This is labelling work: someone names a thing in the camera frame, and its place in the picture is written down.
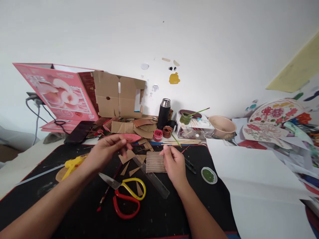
scissor blade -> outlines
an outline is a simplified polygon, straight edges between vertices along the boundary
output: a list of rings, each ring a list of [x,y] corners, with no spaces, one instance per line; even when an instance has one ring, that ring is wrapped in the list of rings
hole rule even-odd
[[[99,173],[100,177],[106,182],[110,187],[112,187],[114,190],[117,190],[121,184],[118,181],[115,181],[115,179],[103,174]]]

pink bowl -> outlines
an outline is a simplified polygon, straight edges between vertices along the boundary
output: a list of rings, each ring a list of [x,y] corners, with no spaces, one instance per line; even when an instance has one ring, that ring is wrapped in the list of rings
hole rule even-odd
[[[237,129],[236,125],[224,116],[211,116],[208,120],[216,129],[215,135],[217,137],[224,137]]]

person's left hand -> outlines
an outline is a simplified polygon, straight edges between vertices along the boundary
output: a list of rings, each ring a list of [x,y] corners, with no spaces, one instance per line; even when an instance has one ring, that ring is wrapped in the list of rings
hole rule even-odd
[[[126,148],[133,149],[123,136],[118,134],[106,136],[93,147],[79,168],[90,173],[98,173],[105,168],[115,152],[120,151],[121,155],[127,158]]]

yellow paper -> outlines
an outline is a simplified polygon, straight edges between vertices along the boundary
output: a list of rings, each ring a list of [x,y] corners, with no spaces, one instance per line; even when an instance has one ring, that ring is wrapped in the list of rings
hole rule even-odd
[[[318,71],[319,32],[301,49],[266,89],[295,92]]]

scissors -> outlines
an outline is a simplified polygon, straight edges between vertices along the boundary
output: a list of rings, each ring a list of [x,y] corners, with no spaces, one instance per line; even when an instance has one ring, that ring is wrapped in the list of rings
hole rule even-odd
[[[113,204],[114,204],[114,208],[115,208],[115,211],[117,213],[117,215],[122,218],[122,219],[132,219],[133,217],[136,216],[136,214],[139,212],[140,210],[140,201],[143,200],[145,198],[145,195],[146,195],[146,187],[145,187],[145,184],[144,182],[141,180],[141,179],[138,179],[138,178],[129,178],[129,179],[124,179],[122,181],[122,183],[119,183],[118,181],[116,181],[115,179],[103,174],[103,173],[99,173],[100,177],[110,186],[112,187],[114,190],[115,190],[115,196],[113,197]],[[131,181],[137,181],[139,182],[142,187],[143,187],[143,195],[141,197],[137,196],[133,191],[132,189],[129,188],[129,186],[127,186],[127,182],[131,182]],[[131,197],[130,196],[126,196],[126,195],[123,195],[119,192],[119,187],[120,186],[123,186],[125,187],[125,189],[132,195]],[[117,200],[116,200],[116,197],[119,197],[119,198],[122,198],[122,199],[125,199],[125,200],[128,200],[128,201],[132,201],[132,202],[135,202],[137,204],[137,210],[130,214],[130,215],[127,215],[127,214],[123,214],[120,209],[119,209],[119,206],[117,204]]]

